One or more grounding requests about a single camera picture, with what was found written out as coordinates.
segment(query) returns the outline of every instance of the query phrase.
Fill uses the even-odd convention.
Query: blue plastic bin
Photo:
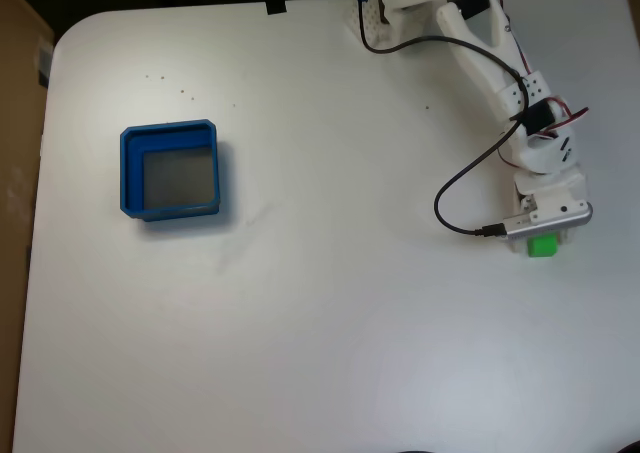
[[[189,194],[193,185],[200,185],[195,196]],[[167,199],[164,192],[177,195]],[[131,218],[158,221],[213,215],[219,207],[213,123],[133,126],[120,135],[120,208]]]

